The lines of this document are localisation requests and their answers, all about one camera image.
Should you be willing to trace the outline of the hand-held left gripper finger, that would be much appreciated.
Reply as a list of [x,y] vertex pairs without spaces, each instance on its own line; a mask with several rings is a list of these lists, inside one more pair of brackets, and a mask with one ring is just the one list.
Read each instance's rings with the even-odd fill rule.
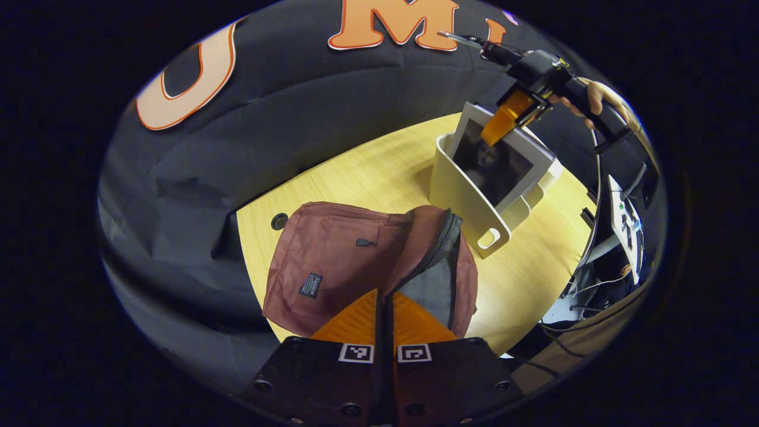
[[371,427],[385,400],[383,307],[373,289],[311,337],[286,338],[238,399],[277,427]]
[[523,400],[512,371],[482,338],[456,337],[407,295],[393,295],[388,314],[393,427],[475,427]]

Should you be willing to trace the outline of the portrait cover book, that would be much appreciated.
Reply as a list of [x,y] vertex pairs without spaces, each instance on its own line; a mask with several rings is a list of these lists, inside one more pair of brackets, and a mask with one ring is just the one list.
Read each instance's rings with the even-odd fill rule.
[[464,103],[457,128],[444,153],[495,211],[502,213],[536,186],[556,155],[529,129],[514,129],[488,146],[481,133],[492,117],[482,106]]

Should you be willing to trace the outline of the white plastic bookshelf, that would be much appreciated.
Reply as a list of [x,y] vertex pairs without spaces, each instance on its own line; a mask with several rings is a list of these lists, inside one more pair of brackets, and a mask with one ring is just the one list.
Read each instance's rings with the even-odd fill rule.
[[548,187],[562,175],[564,167],[553,160],[543,177],[520,194],[507,208],[494,208],[445,153],[453,143],[453,133],[439,135],[435,142],[433,172],[429,181],[429,203],[450,208],[463,219],[461,230],[474,251],[485,259],[512,238],[512,232],[528,219],[545,197]]

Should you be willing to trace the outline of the maroon schoolbag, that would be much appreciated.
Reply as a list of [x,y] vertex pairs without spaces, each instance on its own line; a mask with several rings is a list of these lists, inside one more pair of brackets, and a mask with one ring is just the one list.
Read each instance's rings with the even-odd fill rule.
[[404,295],[463,338],[476,311],[478,272],[463,219],[437,206],[383,213],[330,202],[288,219],[269,265],[263,316],[312,337],[371,291]]

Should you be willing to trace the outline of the white device panel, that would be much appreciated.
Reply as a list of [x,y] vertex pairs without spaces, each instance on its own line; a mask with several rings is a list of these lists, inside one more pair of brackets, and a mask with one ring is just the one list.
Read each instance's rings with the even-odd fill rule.
[[640,283],[640,271],[643,264],[643,230],[637,210],[629,197],[612,176],[608,176],[608,189],[611,205],[611,227],[632,268],[632,280]]

